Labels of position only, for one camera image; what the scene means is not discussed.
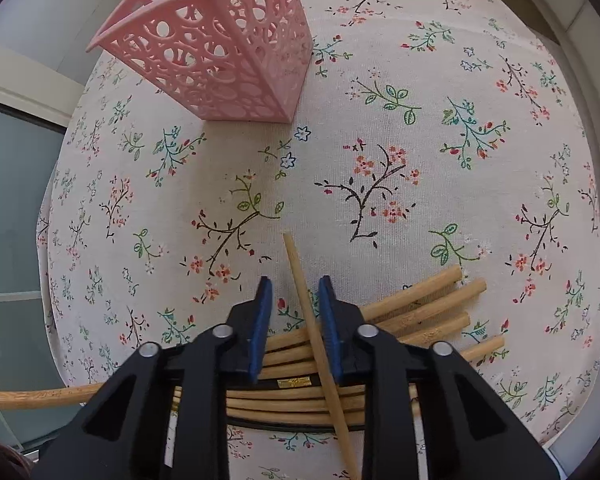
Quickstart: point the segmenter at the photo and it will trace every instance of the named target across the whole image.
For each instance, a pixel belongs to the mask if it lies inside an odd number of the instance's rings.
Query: metal screw
[[[358,334],[362,337],[376,337],[378,335],[378,327],[374,325],[360,325],[358,327]]]
[[[140,349],[139,353],[142,357],[153,357],[160,350],[160,346],[158,343],[144,343]]]
[[[433,351],[438,355],[448,356],[453,353],[454,348],[446,341],[438,341],[433,345]]]
[[[212,333],[217,338],[224,339],[225,337],[229,337],[232,333],[234,333],[234,329],[229,325],[218,325],[214,328]]]

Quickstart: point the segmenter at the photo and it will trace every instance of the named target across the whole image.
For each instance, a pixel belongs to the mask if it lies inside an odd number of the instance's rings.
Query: silver bolt head
[[[234,333],[234,329],[229,325],[218,325],[213,329],[213,335],[219,339],[224,339],[225,337],[229,337],[232,333]]]

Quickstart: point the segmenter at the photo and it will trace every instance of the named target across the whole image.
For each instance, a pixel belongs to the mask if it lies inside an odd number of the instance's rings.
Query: blue gripper pad
[[[258,375],[262,370],[262,359],[264,358],[264,347],[267,343],[267,332],[269,331],[269,318],[273,306],[273,285],[266,276],[260,279],[255,301],[258,302],[258,314],[253,323],[253,335],[249,342],[249,377],[253,383],[258,381]]]
[[[318,300],[320,302],[320,317],[322,318],[322,340],[324,349],[327,351],[331,375],[339,384],[342,380],[342,356],[340,355],[340,341],[338,339],[338,330],[336,320],[331,306],[331,300],[334,299],[333,288],[329,276],[323,276],[318,286]]]

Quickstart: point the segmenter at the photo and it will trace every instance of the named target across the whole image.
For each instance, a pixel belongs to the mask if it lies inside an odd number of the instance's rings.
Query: floral tablecloth
[[[203,122],[104,53],[38,229],[48,338],[66,384],[145,341],[191,341],[275,287],[365,304],[461,264],[488,290],[462,349],[545,442],[600,358],[600,218],[587,139],[555,60],[500,0],[302,0],[314,56],[293,124]],[[362,436],[354,436],[362,451]],[[331,434],[230,428],[232,477],[348,478]],[[420,441],[419,451],[424,452]]]

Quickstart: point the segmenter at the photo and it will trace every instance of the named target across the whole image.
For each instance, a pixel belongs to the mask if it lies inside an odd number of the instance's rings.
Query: cylindrical wooden rod
[[[365,391],[363,384],[338,388],[340,397],[359,394]],[[284,390],[228,390],[227,399],[321,399],[324,398],[321,386],[306,386],[303,388],[286,388]]]
[[[384,316],[402,306],[407,306],[414,301],[418,301],[429,294],[445,288],[452,283],[462,279],[462,269],[456,265],[449,267],[448,269],[442,270],[435,276],[431,276],[422,282],[416,283],[410,286],[406,290],[401,290],[388,298],[370,303],[367,306],[362,307],[362,316],[365,321],[370,321],[376,317]],[[267,338],[266,351],[271,352],[279,348],[285,348],[287,346],[297,345],[309,341],[309,336],[305,328],[299,328],[286,334],[273,335]]]
[[[281,424],[302,424],[306,426],[327,426],[333,427],[329,413],[279,413],[279,412],[254,412],[251,410],[237,410],[227,408],[226,414],[235,418],[244,420],[254,420],[257,422],[277,422]],[[360,426],[365,423],[365,412],[347,412],[344,414],[348,426]]]
[[[444,336],[456,332],[469,324],[469,315],[465,312],[457,314],[453,318],[431,328],[418,330],[412,334],[407,334],[399,340],[401,343],[424,346],[429,342],[436,341]],[[317,367],[315,361],[302,361],[299,363],[289,363],[278,366],[268,366],[262,369],[258,378],[281,379],[285,377],[302,377],[315,374]]]
[[[327,352],[324,349],[320,329],[318,329],[318,324],[315,321],[314,307],[311,303],[311,298],[309,298],[309,291],[306,286],[304,273],[302,272],[298,250],[296,250],[296,244],[290,233],[284,233],[283,238],[285,241],[286,256],[289,260],[289,266],[291,266],[291,273],[296,284],[296,292],[298,293],[300,307],[302,307],[302,314],[304,315],[304,323],[309,334],[309,342],[314,351],[314,359],[318,368],[318,375],[320,376],[320,384],[322,385],[324,398],[329,409],[329,414],[331,415],[331,420],[333,421],[333,427],[338,436],[338,444],[340,446],[340,452],[342,453],[342,459],[349,476],[352,479],[358,480],[360,477],[358,461],[356,460],[353,444],[349,437],[349,428],[347,427],[347,421],[344,417],[344,412],[342,411],[336,383],[333,380],[333,375],[331,375]]]
[[[494,350],[504,346],[504,337],[496,336],[483,343],[471,346],[466,350],[460,352],[460,355],[467,361],[474,359],[478,356],[490,354]],[[409,395],[411,399],[416,399],[418,392],[414,384],[409,385]],[[364,393],[349,397],[340,398],[343,408],[348,411],[362,410],[365,405]],[[231,408],[238,408],[242,410],[249,410],[251,413],[270,413],[271,418],[267,418],[266,415],[259,415],[257,419],[261,422],[280,422],[283,424],[297,424],[296,415],[299,412],[313,412],[312,415],[317,414],[328,414],[326,402],[323,399],[311,399],[311,400],[244,400],[244,399],[227,399],[227,405]],[[420,407],[416,400],[411,403],[414,415],[420,414]],[[284,415],[291,415],[290,418],[286,418]]]
[[[438,300],[427,303],[420,308],[416,308],[415,310],[411,310],[400,316],[392,317],[391,319],[378,323],[378,328],[387,330],[387,332],[396,333],[403,328],[408,328],[414,323],[419,323],[425,319],[436,316],[445,310],[458,306],[485,290],[487,290],[487,282],[482,278],[477,278],[471,283],[458,290],[454,290],[452,293],[447,294]]]
[[[0,392],[0,410],[29,410],[87,402],[102,384],[34,392]]]

